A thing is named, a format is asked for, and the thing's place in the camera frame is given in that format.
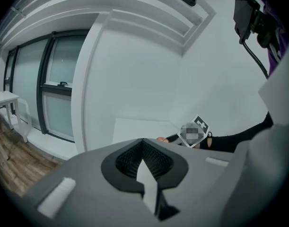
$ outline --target black window frame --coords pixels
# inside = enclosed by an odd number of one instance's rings
[[[38,76],[37,76],[37,87],[36,87],[36,103],[37,103],[38,119],[39,119],[39,124],[41,128],[40,131],[42,132],[42,134],[49,134],[61,140],[65,140],[65,141],[72,142],[72,143],[75,143],[75,142],[72,140],[62,138],[58,135],[54,135],[48,131],[46,127],[46,123],[45,123],[45,118],[44,118],[43,92],[49,92],[49,93],[64,95],[64,96],[72,95],[71,87],[61,87],[61,86],[45,84],[51,52],[54,47],[54,43],[56,39],[64,38],[64,37],[72,37],[72,36],[78,36],[78,37],[82,36],[86,38],[88,35],[88,32],[89,32],[89,29],[76,29],[76,30],[68,30],[68,31],[61,31],[61,32],[52,32],[48,35],[43,35],[41,37],[25,42],[9,52],[8,57],[7,57],[6,67],[5,67],[3,90],[5,91],[6,83],[9,83],[10,84],[9,90],[11,93],[13,93],[14,72],[15,72],[15,66],[17,62],[19,49],[27,45],[39,42],[41,40],[45,40],[45,39],[48,40],[45,45],[44,52],[40,60]],[[6,80],[9,58],[11,55],[14,55],[14,60],[13,60],[12,68],[11,68],[10,79]],[[11,104],[11,111],[12,111],[12,114],[16,114],[13,104]]]

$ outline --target person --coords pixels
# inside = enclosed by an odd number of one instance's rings
[[[283,58],[287,46],[289,44],[289,35],[286,32],[286,29],[277,16],[277,13],[274,11],[272,4],[276,6],[274,3],[271,3],[270,0],[262,0],[265,4],[264,13],[271,15],[276,20],[276,35],[280,46],[280,57]],[[275,71],[278,66],[278,55],[274,56],[272,51],[268,49],[268,57],[270,62],[270,71],[269,76]],[[245,140],[251,140],[257,133],[261,132],[264,129],[270,128],[273,125],[271,120],[271,116],[267,113],[264,121],[244,132],[239,134],[230,135],[230,136],[221,136],[221,137],[213,137],[208,136],[205,138],[200,144],[195,146],[195,148],[200,149],[209,149],[216,151],[225,151],[225,152],[234,152],[236,150],[237,145]],[[159,137],[157,140],[161,140],[164,142],[172,142],[178,138],[177,135],[173,135],[167,138]]]

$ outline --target black cable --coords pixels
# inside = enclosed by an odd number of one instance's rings
[[[266,77],[266,79],[268,79],[268,74],[267,74],[267,70],[265,69],[265,67],[263,66],[263,64],[261,63],[261,61],[256,57],[256,55],[248,48],[247,44],[245,43],[245,41],[243,41],[243,46],[246,49],[246,51],[251,55],[251,57],[254,59],[254,61],[258,64],[258,66],[260,67],[261,71],[263,72],[264,76]]]

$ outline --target window sill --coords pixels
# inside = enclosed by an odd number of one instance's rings
[[[7,110],[5,108],[0,108],[0,114],[4,118],[4,120],[9,123],[7,117]],[[12,125],[14,126],[14,130],[18,132],[19,130],[17,117],[11,114],[10,116]],[[21,122],[23,130],[26,130],[28,128],[27,123],[25,123],[24,121]],[[41,131],[35,128],[32,128],[26,137],[31,144],[33,144],[40,150],[60,159],[68,160],[78,155],[75,143],[61,140],[48,134],[42,134]]]

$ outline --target wooden floor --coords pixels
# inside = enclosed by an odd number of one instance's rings
[[[0,142],[9,156],[5,160],[0,153],[0,183],[19,196],[23,196],[34,183],[63,162],[25,143],[2,120]]]

